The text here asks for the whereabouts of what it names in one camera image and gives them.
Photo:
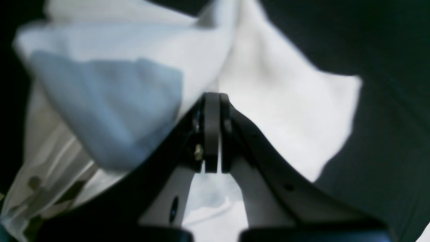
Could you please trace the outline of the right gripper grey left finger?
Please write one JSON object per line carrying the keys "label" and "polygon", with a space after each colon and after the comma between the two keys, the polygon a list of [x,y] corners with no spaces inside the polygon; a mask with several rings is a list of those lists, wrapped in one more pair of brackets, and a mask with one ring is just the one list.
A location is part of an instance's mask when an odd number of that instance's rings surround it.
{"label": "right gripper grey left finger", "polygon": [[39,242],[192,242],[181,228],[192,179],[217,172],[220,95],[205,93],[149,158],[109,189],[50,219]]}

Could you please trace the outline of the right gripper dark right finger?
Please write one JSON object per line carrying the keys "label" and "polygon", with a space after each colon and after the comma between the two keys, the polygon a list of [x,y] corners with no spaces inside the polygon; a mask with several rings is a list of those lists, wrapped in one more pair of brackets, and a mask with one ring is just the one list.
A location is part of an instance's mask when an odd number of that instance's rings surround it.
{"label": "right gripper dark right finger", "polygon": [[300,175],[220,94],[222,171],[238,183],[249,228],[240,242],[390,242],[384,223]]}

